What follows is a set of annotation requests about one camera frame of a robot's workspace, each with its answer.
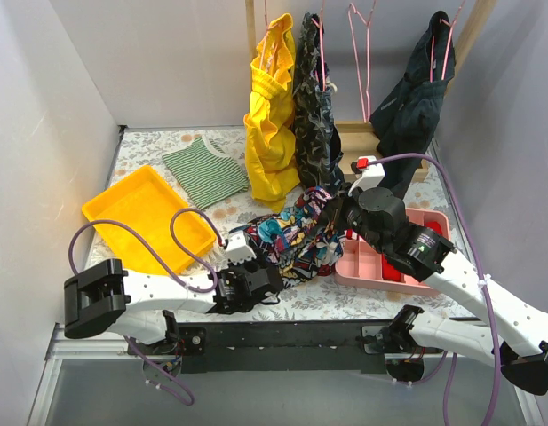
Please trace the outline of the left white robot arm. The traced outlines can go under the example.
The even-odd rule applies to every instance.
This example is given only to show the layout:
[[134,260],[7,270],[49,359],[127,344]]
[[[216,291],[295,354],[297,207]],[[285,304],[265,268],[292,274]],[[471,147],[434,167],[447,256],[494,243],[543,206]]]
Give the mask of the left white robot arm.
[[65,281],[64,336],[111,332],[167,355],[179,342],[174,312],[249,312],[284,289],[277,268],[263,262],[231,265],[217,275],[217,283],[209,273],[187,276],[183,287],[169,276],[126,270],[121,260],[108,259]]

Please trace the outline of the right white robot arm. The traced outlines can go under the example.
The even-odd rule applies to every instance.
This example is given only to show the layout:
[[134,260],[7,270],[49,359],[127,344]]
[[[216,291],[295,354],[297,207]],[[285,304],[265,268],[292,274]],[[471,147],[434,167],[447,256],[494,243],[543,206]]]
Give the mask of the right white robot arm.
[[330,200],[322,218],[339,232],[353,230],[393,268],[450,297],[484,323],[442,319],[405,305],[387,326],[365,337],[372,351],[452,351],[492,366],[530,394],[548,392],[548,313],[479,272],[423,221],[410,221],[402,200],[380,187],[356,189],[353,196]]

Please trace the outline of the colourful comic print shorts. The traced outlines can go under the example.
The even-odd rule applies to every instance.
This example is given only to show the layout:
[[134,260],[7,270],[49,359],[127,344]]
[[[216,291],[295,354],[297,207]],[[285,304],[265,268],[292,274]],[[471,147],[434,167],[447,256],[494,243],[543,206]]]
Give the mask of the colourful comic print shorts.
[[228,236],[242,233],[258,262],[273,270],[270,296],[333,272],[344,252],[343,203],[342,196],[311,187],[292,206],[256,217]]

